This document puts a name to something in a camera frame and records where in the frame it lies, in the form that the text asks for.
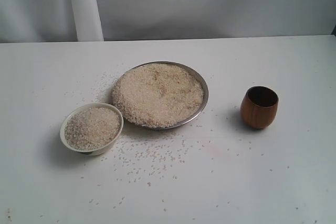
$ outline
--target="wooden cup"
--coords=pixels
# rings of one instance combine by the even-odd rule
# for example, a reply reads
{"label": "wooden cup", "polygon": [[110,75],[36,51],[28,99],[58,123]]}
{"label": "wooden cup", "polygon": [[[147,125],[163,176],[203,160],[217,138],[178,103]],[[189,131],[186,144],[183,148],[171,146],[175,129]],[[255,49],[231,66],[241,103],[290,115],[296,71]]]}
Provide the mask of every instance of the wooden cup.
{"label": "wooden cup", "polygon": [[240,106],[243,121],[256,129],[269,126],[277,114],[279,98],[266,87],[252,87],[247,90]]}

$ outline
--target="table surface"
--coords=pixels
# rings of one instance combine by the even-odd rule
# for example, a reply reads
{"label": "table surface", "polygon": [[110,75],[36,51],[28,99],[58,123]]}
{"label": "table surface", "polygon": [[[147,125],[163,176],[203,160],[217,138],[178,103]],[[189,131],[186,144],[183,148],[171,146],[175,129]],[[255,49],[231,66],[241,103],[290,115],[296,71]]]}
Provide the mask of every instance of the table surface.
{"label": "table surface", "polygon": [[[97,157],[61,144],[67,114],[157,60],[206,80],[196,120],[126,124]],[[335,223],[335,84],[334,36],[1,44],[0,223]],[[279,95],[262,131],[239,117],[258,85]]]}

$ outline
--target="white curtain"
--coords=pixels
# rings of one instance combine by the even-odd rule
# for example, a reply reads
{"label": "white curtain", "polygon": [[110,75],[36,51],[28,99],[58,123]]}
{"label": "white curtain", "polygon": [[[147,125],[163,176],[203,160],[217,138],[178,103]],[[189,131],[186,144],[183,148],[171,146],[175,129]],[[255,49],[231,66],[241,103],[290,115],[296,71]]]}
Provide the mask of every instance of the white curtain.
{"label": "white curtain", "polygon": [[330,34],[336,0],[0,0],[0,42]]}

